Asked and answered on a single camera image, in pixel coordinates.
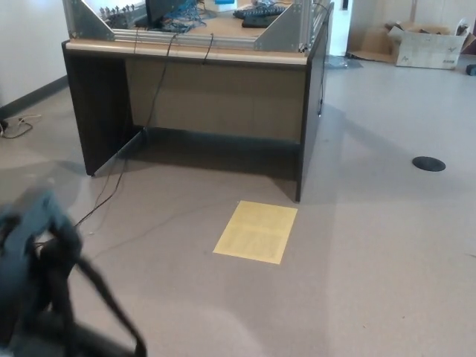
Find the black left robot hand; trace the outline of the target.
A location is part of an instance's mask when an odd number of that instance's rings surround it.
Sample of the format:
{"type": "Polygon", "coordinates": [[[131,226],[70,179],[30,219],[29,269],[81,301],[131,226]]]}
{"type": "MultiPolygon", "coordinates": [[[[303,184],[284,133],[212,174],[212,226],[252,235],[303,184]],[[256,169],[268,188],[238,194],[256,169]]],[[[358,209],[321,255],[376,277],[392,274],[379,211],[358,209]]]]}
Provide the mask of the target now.
{"type": "Polygon", "coordinates": [[[45,232],[59,240],[67,257],[79,254],[82,243],[68,214],[52,190],[34,187],[7,206],[5,217],[16,223],[1,245],[1,273],[21,273],[27,266],[28,246],[45,232]]]}

